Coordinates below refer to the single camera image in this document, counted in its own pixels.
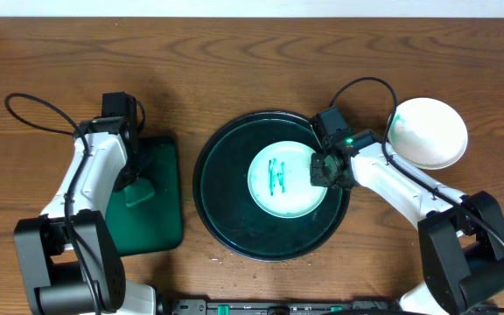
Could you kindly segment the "white plate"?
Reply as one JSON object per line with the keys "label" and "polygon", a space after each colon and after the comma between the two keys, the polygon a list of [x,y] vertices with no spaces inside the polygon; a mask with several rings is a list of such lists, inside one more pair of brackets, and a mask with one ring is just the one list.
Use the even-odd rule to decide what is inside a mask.
{"label": "white plate", "polygon": [[281,141],[263,148],[248,168],[248,190],[267,214],[295,219],[311,213],[327,189],[311,184],[310,167],[315,150],[294,141]]}
{"label": "white plate", "polygon": [[468,131],[461,115],[447,103],[417,97],[397,106],[387,139],[413,165],[439,170],[463,157]]}

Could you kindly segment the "green scrub sponge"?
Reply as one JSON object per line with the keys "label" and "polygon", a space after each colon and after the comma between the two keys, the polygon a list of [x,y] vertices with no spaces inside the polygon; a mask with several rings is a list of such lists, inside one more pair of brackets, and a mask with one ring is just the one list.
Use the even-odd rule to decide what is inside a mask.
{"label": "green scrub sponge", "polygon": [[126,207],[135,207],[155,195],[152,183],[146,178],[139,178],[137,182],[127,185],[123,192]]}

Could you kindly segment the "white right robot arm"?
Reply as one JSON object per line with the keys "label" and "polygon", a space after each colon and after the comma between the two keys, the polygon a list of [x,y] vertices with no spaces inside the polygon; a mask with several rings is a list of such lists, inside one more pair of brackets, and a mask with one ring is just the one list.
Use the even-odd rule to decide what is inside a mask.
{"label": "white right robot arm", "polygon": [[409,314],[504,313],[504,215],[431,178],[388,143],[346,139],[311,156],[311,183],[378,194],[417,230],[423,282],[398,300]]}

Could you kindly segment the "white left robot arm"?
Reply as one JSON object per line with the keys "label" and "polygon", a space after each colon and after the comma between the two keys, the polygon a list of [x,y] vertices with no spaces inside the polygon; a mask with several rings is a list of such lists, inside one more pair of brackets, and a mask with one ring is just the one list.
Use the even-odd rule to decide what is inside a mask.
{"label": "white left robot arm", "polygon": [[137,119],[76,127],[72,163],[40,216],[20,220],[14,242],[34,314],[154,314],[157,293],[127,279],[105,222],[112,192],[135,175]]}

